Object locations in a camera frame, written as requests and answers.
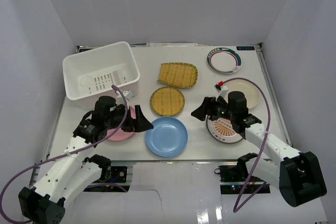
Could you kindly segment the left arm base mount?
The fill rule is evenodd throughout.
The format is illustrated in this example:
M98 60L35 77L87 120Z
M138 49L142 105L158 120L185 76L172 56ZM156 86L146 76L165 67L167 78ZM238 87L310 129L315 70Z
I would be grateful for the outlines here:
M98 193L126 193L129 190L128 168L126 166L112 166L105 175L92 185L84 189L85 192Z

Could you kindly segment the blue plastic plate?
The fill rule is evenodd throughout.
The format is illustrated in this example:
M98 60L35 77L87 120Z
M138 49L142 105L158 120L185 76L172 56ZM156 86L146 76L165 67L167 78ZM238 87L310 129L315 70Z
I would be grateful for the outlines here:
M171 158L184 151L188 143L186 126L178 119L164 116L152 122L145 134L148 149L159 157Z

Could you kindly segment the pink plastic plate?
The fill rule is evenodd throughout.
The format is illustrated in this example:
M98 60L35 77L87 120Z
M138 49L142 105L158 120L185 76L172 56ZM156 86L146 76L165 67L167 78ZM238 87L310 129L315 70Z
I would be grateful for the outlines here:
M134 107L130 107L130 111L131 111L131 117L135 119ZM115 115L116 115L115 119L122 119L124 116L124 112L121 112L121 113L118 112ZM123 140L130 138L133 134L134 132L125 132L122 129L118 129L111 137L108 138L108 140L114 141L114 142L123 141Z

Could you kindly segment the round woven bamboo tray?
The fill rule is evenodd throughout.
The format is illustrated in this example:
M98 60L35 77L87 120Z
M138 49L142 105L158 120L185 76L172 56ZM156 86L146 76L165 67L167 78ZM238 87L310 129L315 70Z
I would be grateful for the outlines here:
M150 97L150 107L159 116L178 115L185 106L183 93L174 87L161 87Z

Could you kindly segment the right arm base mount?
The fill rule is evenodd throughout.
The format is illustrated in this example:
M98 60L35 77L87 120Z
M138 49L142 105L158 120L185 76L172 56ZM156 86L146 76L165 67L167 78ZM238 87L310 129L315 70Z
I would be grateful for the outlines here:
M214 174L220 177L220 193L222 195L238 195L243 187L245 179L242 178L235 165L221 165L214 170ZM243 194L254 193L263 180L251 177Z

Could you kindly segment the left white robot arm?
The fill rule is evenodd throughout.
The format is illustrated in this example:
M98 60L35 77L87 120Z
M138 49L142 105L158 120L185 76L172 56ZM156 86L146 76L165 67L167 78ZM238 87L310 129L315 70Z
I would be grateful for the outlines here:
M94 110L86 113L73 132L65 155L31 188L24 187L18 195L23 216L35 223L60 223L66 207L91 183L104 182L111 175L111 160L93 154L98 142L116 133L145 132L153 125L135 105L135 118L127 104L102 96Z

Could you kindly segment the scoop-shaped woven bamboo tray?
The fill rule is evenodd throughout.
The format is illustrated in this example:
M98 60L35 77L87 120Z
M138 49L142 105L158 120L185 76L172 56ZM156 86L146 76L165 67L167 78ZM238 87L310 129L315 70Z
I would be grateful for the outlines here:
M197 68L190 63L162 63L158 82L176 88L188 89L195 86L198 78Z

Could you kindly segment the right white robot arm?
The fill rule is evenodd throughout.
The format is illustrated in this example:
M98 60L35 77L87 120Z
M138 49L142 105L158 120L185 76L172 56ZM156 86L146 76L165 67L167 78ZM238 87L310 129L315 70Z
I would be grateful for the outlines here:
M245 95L240 91L228 99L205 97L191 115L200 121L227 119L233 130L259 148L237 160L233 173L249 182L258 177L265 184L279 189L283 199L297 207L327 193L318 158L312 152L301 152L269 133L261 120L249 113Z

